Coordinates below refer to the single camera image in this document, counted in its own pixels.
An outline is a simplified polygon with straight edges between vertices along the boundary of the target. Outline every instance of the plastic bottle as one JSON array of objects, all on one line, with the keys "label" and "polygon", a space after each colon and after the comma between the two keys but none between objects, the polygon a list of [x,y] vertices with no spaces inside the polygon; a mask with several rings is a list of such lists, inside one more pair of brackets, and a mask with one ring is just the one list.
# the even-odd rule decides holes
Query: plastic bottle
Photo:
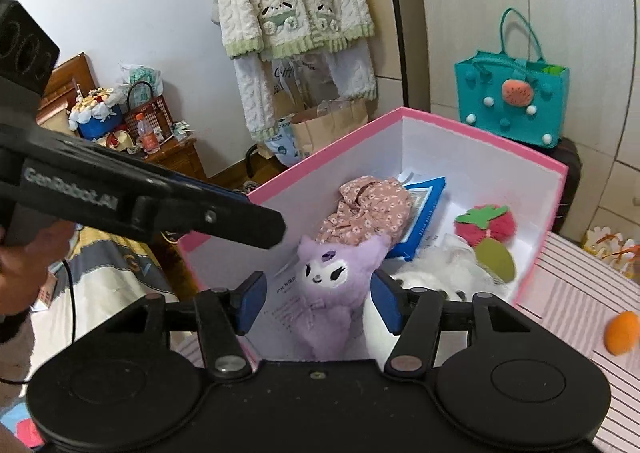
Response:
[{"label": "plastic bottle", "polygon": [[160,150],[160,143],[158,143],[158,138],[151,124],[145,119],[145,114],[140,112],[136,115],[136,120],[138,121],[138,135],[145,152],[148,154],[156,153]]}]

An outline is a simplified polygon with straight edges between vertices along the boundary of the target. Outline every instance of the blue bucket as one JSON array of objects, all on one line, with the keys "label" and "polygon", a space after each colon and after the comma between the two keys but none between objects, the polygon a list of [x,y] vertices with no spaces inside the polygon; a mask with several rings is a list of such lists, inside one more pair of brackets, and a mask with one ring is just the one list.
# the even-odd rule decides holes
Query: blue bucket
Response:
[{"label": "blue bucket", "polygon": [[80,135],[88,140],[101,138],[104,134],[112,132],[116,126],[122,124],[122,111],[120,106],[113,107],[114,116],[109,116],[105,120],[91,118],[88,123],[78,123]]}]

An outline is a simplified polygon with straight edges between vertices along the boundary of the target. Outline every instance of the bag handle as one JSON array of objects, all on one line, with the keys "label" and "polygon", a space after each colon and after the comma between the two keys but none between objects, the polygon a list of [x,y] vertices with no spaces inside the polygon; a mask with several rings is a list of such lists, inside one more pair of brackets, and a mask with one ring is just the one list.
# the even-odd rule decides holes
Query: bag handle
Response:
[{"label": "bag handle", "polygon": [[504,13],[502,14],[502,18],[500,19],[500,53],[507,54],[507,50],[504,46],[504,22],[507,19],[508,14],[512,12],[515,13],[520,20],[522,20],[522,23],[525,24],[525,26],[527,27],[527,30],[529,31],[531,37],[533,38],[535,49],[539,57],[538,62],[545,63],[546,62],[545,58],[542,56],[542,47],[540,47],[540,41],[538,40],[536,33],[533,32],[533,27],[531,27],[531,24],[525,19],[524,16],[522,16],[522,14],[520,14],[520,11],[518,11],[515,8],[507,8],[507,10],[504,11]]},{"label": "bag handle", "polygon": [[131,111],[131,104],[129,102],[129,100],[131,99],[131,93],[133,92],[133,89],[135,87],[137,87],[138,85],[146,85],[149,87],[149,90],[151,90],[151,99],[154,98],[154,88],[151,86],[150,83],[146,82],[146,81],[136,81],[135,83],[133,83],[133,85],[131,85],[131,87],[129,87],[129,92],[127,93],[127,110],[129,110],[129,112]]},{"label": "bag handle", "polygon": [[480,56],[478,58],[474,58],[473,62],[472,62],[473,66],[475,68],[478,69],[478,71],[481,74],[491,74],[490,70],[487,70],[484,65],[500,65],[501,67],[509,67],[512,68],[514,70],[517,70],[519,72],[522,72],[525,77],[526,80],[529,83],[533,83],[534,81],[537,81],[538,78],[536,78],[530,70],[528,70],[525,66],[520,65],[514,61],[508,60],[508,59],[503,59],[503,58],[492,58],[491,56]]}]

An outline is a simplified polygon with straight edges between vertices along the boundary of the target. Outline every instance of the purple plush toy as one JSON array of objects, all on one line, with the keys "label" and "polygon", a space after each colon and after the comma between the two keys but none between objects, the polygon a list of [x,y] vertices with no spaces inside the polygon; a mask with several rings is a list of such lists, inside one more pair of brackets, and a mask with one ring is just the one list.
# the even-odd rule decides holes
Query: purple plush toy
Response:
[{"label": "purple plush toy", "polygon": [[305,310],[292,327],[311,346],[316,360],[341,359],[351,313],[364,303],[371,274],[385,259],[389,245],[387,235],[375,235],[358,246],[302,237],[295,285]]}]

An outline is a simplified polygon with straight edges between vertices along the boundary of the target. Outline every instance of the screw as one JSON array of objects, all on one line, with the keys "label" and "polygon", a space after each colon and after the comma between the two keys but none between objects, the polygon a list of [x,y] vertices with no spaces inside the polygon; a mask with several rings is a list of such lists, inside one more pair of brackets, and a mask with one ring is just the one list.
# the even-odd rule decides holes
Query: screw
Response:
[{"label": "screw", "polygon": [[391,360],[391,368],[397,372],[415,372],[422,368],[422,361],[416,356],[398,356]]},{"label": "screw", "polygon": [[206,222],[208,222],[209,224],[215,224],[216,220],[218,220],[218,215],[216,215],[216,212],[213,211],[212,209],[210,209],[209,211],[207,211],[206,213],[204,213],[204,220]]},{"label": "screw", "polygon": [[222,356],[214,364],[219,372],[239,372],[246,366],[246,360],[240,356]]}]

